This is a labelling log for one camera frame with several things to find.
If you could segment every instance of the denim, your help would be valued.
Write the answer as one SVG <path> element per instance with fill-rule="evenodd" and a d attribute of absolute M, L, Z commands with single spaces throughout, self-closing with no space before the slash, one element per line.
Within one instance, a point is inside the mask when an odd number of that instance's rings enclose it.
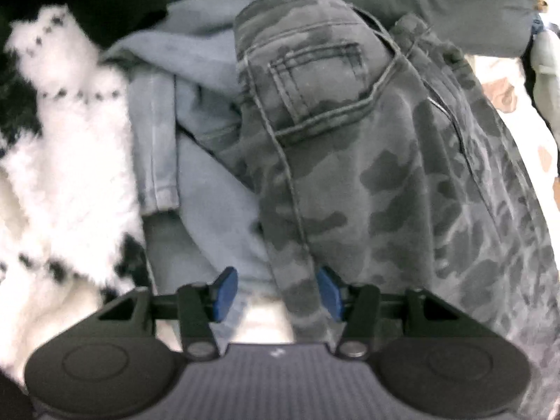
<path fill-rule="evenodd" d="M 232 26 L 252 1 L 172 3 L 165 20 L 104 54 L 131 66 L 134 169 L 159 293 L 212 282 L 227 266 L 239 272 L 232 310 L 213 326 L 221 349 L 250 294 L 278 296 L 239 147 Z"/>
<path fill-rule="evenodd" d="M 241 146 L 298 341 L 335 336 L 322 266 L 384 293 L 423 287 L 525 352 L 520 412 L 547 418 L 560 389 L 550 235 L 463 53 L 415 15 L 387 31 L 343 0 L 258 0 L 235 41 Z"/>

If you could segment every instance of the fluffy blanket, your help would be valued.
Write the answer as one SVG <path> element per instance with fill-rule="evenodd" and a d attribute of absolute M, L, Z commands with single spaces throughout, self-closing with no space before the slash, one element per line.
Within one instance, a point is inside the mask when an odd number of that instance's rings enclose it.
<path fill-rule="evenodd" d="M 22 385 L 37 347 L 152 285 L 127 80 L 98 54 L 49 6 L 12 23 L 0 56 L 0 369 Z"/>

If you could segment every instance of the textured plastic surface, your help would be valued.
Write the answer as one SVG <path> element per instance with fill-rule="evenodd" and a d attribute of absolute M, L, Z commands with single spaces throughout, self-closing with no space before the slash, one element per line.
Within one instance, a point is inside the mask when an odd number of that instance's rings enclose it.
<path fill-rule="evenodd" d="M 141 412 L 166 395 L 175 376 L 174 353 L 155 338 L 53 343 L 33 354 L 27 387 L 36 403 L 73 420 L 112 420 Z"/>
<path fill-rule="evenodd" d="M 383 385 L 405 404 L 442 418 L 492 418 L 519 406 L 531 369 L 500 337 L 410 338 L 380 353 Z"/>
<path fill-rule="evenodd" d="M 49 415 L 39 419 L 58 420 Z M 435 420 L 436 417 L 397 401 L 365 363 L 339 360 L 322 344 L 232 344 L 220 360 L 189 365 L 163 401 L 128 419 Z M 492 419 L 519 417 L 504 413 Z"/>

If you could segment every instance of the pocket stitching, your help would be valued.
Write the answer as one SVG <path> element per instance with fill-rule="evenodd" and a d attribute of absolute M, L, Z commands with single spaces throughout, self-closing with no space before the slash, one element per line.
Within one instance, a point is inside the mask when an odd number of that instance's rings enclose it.
<path fill-rule="evenodd" d="M 316 54 L 323 51 L 318 57 L 307 58 L 298 61 L 303 55 Z M 303 124 L 306 120 L 315 119 L 315 115 L 310 115 L 310 106 L 298 87 L 298 81 L 293 77 L 292 70 L 294 68 L 305 66 L 309 63 L 339 58 L 352 69 L 355 79 L 367 89 L 367 73 L 365 63 L 363 61 L 363 53 L 357 42 L 336 42 L 325 43 L 319 46 L 309 46 L 290 52 L 282 58 L 271 61 L 268 64 L 268 70 L 272 75 L 278 93 L 280 94 L 284 105 L 295 125 Z M 286 87 L 286 80 L 289 80 L 290 86 L 293 86 L 295 93 L 290 93 Z"/>
<path fill-rule="evenodd" d="M 381 77 L 377 80 L 377 82 L 375 82 L 373 84 L 371 92 L 365 98 L 360 99 L 357 102 L 353 102 L 353 103 L 348 104 L 348 105 L 343 106 L 343 107 L 338 107 L 336 109 L 332 109 L 332 110 L 329 110 L 329 111 L 326 111 L 326 112 L 322 112 L 318 115 L 313 116 L 312 118 L 303 120 L 302 122 L 296 124 L 295 126 L 287 127 L 287 128 L 277 130 L 277 131 L 275 130 L 274 135 L 278 139 L 286 138 L 286 137 L 289 137 L 293 134 L 297 134 L 300 131 L 304 131 L 308 127 L 313 127 L 317 124 L 320 124 L 323 120 L 329 120 L 329 119 L 334 120 L 335 118 L 337 118 L 341 114 L 344 114 L 344 113 L 350 114 L 350 113 L 359 112 L 363 108 L 365 108 L 367 106 L 371 106 L 374 103 L 376 95 L 378 93 L 380 93 L 380 91 L 383 90 L 384 86 L 386 86 L 390 82 L 391 75 L 398 72 L 399 61 L 401 59 L 402 59 L 402 56 L 400 56 L 400 55 L 395 55 L 393 57 L 393 59 L 387 65 L 387 67 L 386 67 L 385 71 L 383 72 L 383 74 L 381 75 Z M 341 124 L 337 123 L 336 125 L 334 125 L 330 129 L 338 127 L 339 125 L 341 125 Z"/>
<path fill-rule="evenodd" d="M 278 158 L 282 166 L 284 167 L 285 180 L 291 196 L 290 204 L 295 217 L 297 232 L 300 238 L 300 242 L 298 243 L 301 245 L 301 247 L 303 248 L 303 252 L 305 253 L 304 261 L 309 264 L 308 266 L 309 272 L 307 273 L 308 275 L 307 279 L 314 279 L 316 264 L 313 255 L 311 253 L 311 250 L 309 248 L 307 233 L 305 232 L 305 228 L 303 226 L 303 216 L 301 210 L 299 209 L 299 201 L 295 190 L 295 185 L 293 182 L 292 170 L 289 166 L 284 148 L 281 146 L 277 137 L 275 137 L 274 135 L 274 128 L 271 125 L 270 119 L 268 118 L 268 115 L 258 95 L 255 79 L 251 67 L 249 66 L 247 55 L 244 56 L 243 61 L 244 61 L 244 67 L 246 68 L 248 78 L 249 78 L 248 85 L 250 89 L 250 94 L 253 97 L 253 101 L 257 106 L 257 109 L 259 110 L 259 116 L 261 118 L 264 129 L 267 132 L 267 136 L 270 137 L 270 140 L 275 148 L 276 154 L 278 154 Z"/>
<path fill-rule="evenodd" d="M 257 42 L 253 45 L 251 45 L 246 51 L 245 53 L 247 55 L 252 54 L 255 50 L 260 49 L 261 47 L 266 46 L 267 44 L 273 42 L 273 41 L 278 41 L 282 38 L 286 38 L 290 35 L 293 35 L 295 33 L 304 33 L 306 31 L 315 29 L 315 28 L 321 28 L 321 27 L 338 27 L 338 26 L 351 26 L 351 25 L 360 25 L 360 22 L 348 22 L 348 21 L 342 21 L 342 20 L 332 20 L 329 22 L 318 22 L 318 23 L 312 23 L 312 24 L 308 24 L 308 25 L 303 25 L 301 27 L 297 27 L 297 28 L 291 28 L 289 30 L 285 30 L 281 33 L 278 33 L 277 35 L 271 36 L 270 38 L 266 39 L 265 41 L 261 41 L 261 42 Z"/>

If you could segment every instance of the pile of clothes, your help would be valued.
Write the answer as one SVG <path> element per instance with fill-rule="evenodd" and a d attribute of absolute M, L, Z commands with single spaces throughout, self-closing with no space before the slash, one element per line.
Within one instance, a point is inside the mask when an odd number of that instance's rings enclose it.
<path fill-rule="evenodd" d="M 0 53 L 0 370 L 21 385 L 37 347 L 153 287 L 127 78 L 67 5 L 30 3 Z"/>
<path fill-rule="evenodd" d="M 386 293 L 422 286 L 526 353 L 520 412 L 547 418 L 560 390 L 550 236 L 460 49 L 415 15 L 383 26 L 344 0 L 182 0 L 158 23 L 133 18 L 149 28 L 100 58 L 130 79 L 134 215 L 160 291 L 235 266 L 225 345 L 254 295 L 282 298 L 297 341 L 335 341 L 322 266 Z M 107 83 L 93 102 L 121 98 Z"/>

